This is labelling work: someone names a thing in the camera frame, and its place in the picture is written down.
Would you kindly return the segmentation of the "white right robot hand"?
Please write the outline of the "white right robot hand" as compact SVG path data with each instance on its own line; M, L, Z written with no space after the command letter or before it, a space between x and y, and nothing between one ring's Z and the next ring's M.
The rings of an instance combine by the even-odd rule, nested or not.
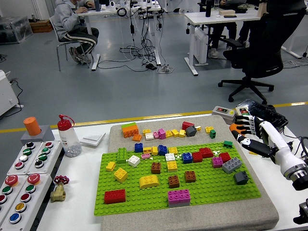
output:
M252 115L238 115L234 123L236 129L231 132L241 146L271 158L286 179L295 181L308 175L307 164L292 154L290 145L270 122Z

